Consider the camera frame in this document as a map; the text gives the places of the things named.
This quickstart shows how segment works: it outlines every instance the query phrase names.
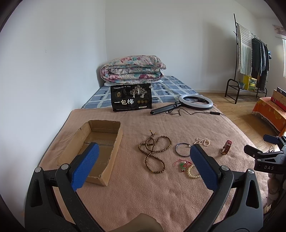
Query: black package bag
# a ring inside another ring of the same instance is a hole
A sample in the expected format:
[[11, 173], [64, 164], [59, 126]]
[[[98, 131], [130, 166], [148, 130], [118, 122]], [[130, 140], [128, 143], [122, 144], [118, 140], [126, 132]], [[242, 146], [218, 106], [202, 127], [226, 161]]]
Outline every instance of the black package bag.
[[110, 92], [113, 111], [152, 108], [151, 84], [114, 85]]

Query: ceiling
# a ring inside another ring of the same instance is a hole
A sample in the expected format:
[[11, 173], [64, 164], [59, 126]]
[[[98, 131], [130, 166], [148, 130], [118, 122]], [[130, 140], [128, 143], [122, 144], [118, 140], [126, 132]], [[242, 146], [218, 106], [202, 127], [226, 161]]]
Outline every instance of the ceiling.
[[277, 18], [264, 0], [235, 0], [256, 18]]

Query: blue checkered bedsheet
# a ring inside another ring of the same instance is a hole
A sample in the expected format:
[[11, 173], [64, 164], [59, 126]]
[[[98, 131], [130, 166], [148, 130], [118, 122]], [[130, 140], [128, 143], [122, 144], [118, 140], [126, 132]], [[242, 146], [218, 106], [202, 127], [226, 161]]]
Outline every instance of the blue checkered bedsheet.
[[[156, 103], [176, 102], [180, 95], [196, 94], [192, 88], [173, 76], [164, 76], [163, 82], [151, 83], [152, 97]], [[110, 87], [101, 87], [82, 109], [95, 109], [111, 107]]]

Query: bed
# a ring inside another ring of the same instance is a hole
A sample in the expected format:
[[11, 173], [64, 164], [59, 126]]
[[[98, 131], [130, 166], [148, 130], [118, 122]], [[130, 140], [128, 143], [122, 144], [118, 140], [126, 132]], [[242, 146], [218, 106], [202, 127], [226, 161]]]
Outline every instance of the bed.
[[[176, 102], [183, 94], [196, 94], [192, 88], [173, 76], [164, 76], [162, 82], [151, 83], [152, 97], [156, 103]], [[101, 87], [82, 109], [96, 109], [111, 107], [110, 87]]]
[[[154, 108], [175, 102], [183, 93], [196, 92], [173, 76], [165, 77], [163, 82], [152, 84], [153, 96], [163, 102], [154, 104]], [[206, 188], [201, 178], [190, 179], [186, 172], [180, 171], [179, 165], [174, 166], [181, 158], [174, 149], [178, 143], [193, 144], [198, 137], [208, 138], [210, 145], [202, 148], [214, 157], [219, 165], [227, 165], [231, 170], [242, 172], [254, 166], [254, 159], [243, 152], [246, 144], [254, 144], [225, 116], [153, 116], [149, 109], [113, 112], [110, 107], [109, 87], [102, 87], [85, 104], [84, 109], [76, 109], [70, 113], [40, 164], [44, 170], [57, 169], [59, 156], [85, 122], [103, 119], [121, 122], [123, 137], [108, 186], [85, 182], [83, 187], [77, 190], [86, 208], [106, 231], [128, 223], [140, 213], [155, 218], [165, 232], [184, 231], [195, 219], [212, 191]], [[157, 133], [155, 138], [166, 135], [172, 140], [170, 149], [158, 153], [158, 157], [166, 164], [166, 170], [161, 174], [153, 174], [146, 169], [145, 155], [138, 150], [138, 145], [150, 136], [149, 130]], [[231, 140], [233, 144], [229, 153], [223, 156], [220, 150], [227, 140]], [[268, 175], [262, 172], [255, 174], [264, 204], [268, 193]], [[72, 222], [57, 189], [55, 193], [65, 218]], [[224, 218], [233, 195], [234, 189], [231, 190], [230, 197], [218, 217], [219, 221]]]

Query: brown prayer beads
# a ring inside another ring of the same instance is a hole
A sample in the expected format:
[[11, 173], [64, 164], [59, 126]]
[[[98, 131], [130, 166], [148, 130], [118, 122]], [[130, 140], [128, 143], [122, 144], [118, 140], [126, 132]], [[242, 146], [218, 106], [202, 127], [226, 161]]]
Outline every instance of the brown prayer beads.
[[[152, 155], [152, 153], [154, 153], [154, 152], [155, 152], [155, 153], [159, 153], [159, 152], [164, 152], [164, 151], [168, 150], [168, 149], [172, 146], [172, 141], [170, 140], [170, 138], [169, 138], [168, 136], [165, 136], [165, 135], [159, 136], [159, 137], [157, 138], [157, 140], [155, 141], [155, 140], [154, 140], [154, 136], [155, 136], [156, 133], [153, 134], [152, 131], [150, 131], [150, 132], [151, 132], [150, 138], [147, 139], [147, 140], [145, 141], [145, 143], [141, 143], [138, 148], [139, 148], [139, 150], [140, 150], [143, 154], [146, 155], [145, 165], [146, 165], [147, 169], [148, 169], [150, 172], [153, 172], [153, 173], [158, 174], [158, 173], [162, 173], [162, 172], [166, 169], [166, 166], [165, 166], [165, 163], [164, 163], [163, 160], [161, 160], [160, 158], [158, 158], [158, 157]], [[155, 146], [156, 146], [156, 144], [159, 142], [159, 140], [160, 140], [161, 138], [166, 138], [166, 139], [168, 139], [169, 142], [170, 142], [170, 145], [169, 145], [168, 147], [166, 147], [165, 149], [163, 149], [163, 150], [157, 150], [157, 151], [156, 151], [156, 150], [154, 150], [154, 149], [155, 149]], [[143, 145], [144, 145], [145, 148], [149, 151], [149, 153], [147, 153], [147, 152], [145, 152], [145, 151], [143, 151], [143, 150], [141, 149], [141, 146], [143, 146]], [[153, 170], [148, 166], [148, 158], [149, 158], [149, 157], [153, 157], [153, 158], [159, 160], [159, 161], [163, 164], [163, 169], [162, 169], [161, 171], [153, 171]]]

